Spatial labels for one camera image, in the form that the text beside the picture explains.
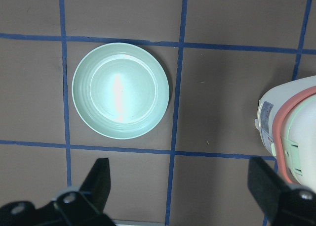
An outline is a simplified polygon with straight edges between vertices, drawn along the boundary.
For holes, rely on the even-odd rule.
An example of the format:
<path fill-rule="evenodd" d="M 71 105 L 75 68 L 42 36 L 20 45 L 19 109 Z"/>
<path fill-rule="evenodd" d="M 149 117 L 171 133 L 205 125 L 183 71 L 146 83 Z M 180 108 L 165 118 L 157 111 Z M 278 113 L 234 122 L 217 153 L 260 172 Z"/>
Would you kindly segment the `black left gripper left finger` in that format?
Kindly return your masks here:
<path fill-rule="evenodd" d="M 2 226 L 114 226 L 103 213 L 111 190 L 108 158 L 98 158 L 78 190 L 68 190 L 41 208 L 15 201 L 0 208 Z"/>

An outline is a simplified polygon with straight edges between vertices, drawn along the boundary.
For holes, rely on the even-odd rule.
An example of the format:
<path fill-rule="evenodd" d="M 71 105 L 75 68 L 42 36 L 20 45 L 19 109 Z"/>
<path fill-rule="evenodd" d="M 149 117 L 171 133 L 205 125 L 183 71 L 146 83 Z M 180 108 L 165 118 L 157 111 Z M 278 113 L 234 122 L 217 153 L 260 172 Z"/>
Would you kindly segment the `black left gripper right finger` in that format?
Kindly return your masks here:
<path fill-rule="evenodd" d="M 261 157 L 249 159 L 247 186 L 270 225 L 316 224 L 316 193 L 309 187 L 286 183 Z"/>

